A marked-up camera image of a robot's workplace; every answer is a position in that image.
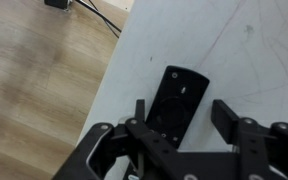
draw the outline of white table surface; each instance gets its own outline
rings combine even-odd
[[[210,79],[182,150],[230,150],[210,122],[213,99],[265,126],[288,122],[288,0],[136,0],[80,138],[132,116],[137,99],[148,112],[167,65]]]

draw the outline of hole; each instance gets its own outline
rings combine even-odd
[[[251,151],[251,153],[253,153],[253,154],[257,154],[257,153],[258,153],[257,150],[255,150],[255,149],[251,149],[250,151]]]
[[[170,151],[167,150],[167,149],[164,149],[164,150],[163,150],[163,153],[164,153],[164,154],[168,154],[168,153],[170,153]]]

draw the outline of black cable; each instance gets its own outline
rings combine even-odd
[[[85,3],[83,0],[76,0],[76,2],[80,3],[81,5],[83,5],[84,7],[86,7],[87,9],[91,10],[93,13],[95,13],[96,15],[100,16],[106,23],[108,23],[109,25],[111,25],[114,29],[116,29],[118,32],[122,32],[115,24],[113,24],[109,19],[107,19],[103,14],[101,14],[100,12],[98,12],[95,8],[93,8],[92,6],[88,5],[87,3]]]
[[[88,0],[92,6],[94,7],[94,9],[96,9],[96,11],[98,11],[97,7],[95,6],[95,4],[91,1],[91,0]],[[117,37],[119,38],[119,36],[116,34],[116,32],[112,29],[112,27],[105,21],[105,19],[103,19],[103,21],[105,22],[105,24],[107,25],[107,27],[112,31],[112,33]]]

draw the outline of black metal part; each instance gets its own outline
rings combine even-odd
[[[215,100],[213,112],[231,113],[222,103]],[[143,102],[138,101],[136,107],[137,117],[142,117]],[[215,126],[221,125],[221,121],[229,123],[227,116],[212,117]],[[127,120],[125,125],[118,125],[114,130],[110,124],[96,124],[54,179],[103,179],[117,157],[128,155],[139,177],[144,180],[183,180],[185,177],[202,180],[285,180],[271,171],[269,165],[288,177],[288,154],[285,154],[288,153],[288,124],[277,123],[267,129],[249,118],[239,118],[234,123],[237,123],[233,128],[237,131],[233,138],[236,141],[231,142],[239,150],[222,153],[179,153],[167,140],[136,118]]]
[[[192,70],[168,66],[156,93],[146,125],[178,148],[195,111],[207,89],[209,80]],[[137,176],[130,164],[124,175]]]
[[[69,0],[44,0],[44,3],[49,6],[53,6],[60,9],[67,9]]]

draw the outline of wooden floor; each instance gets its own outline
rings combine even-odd
[[[127,13],[100,0],[119,27]],[[0,0],[0,180],[50,179],[73,150],[117,39],[78,4]]]

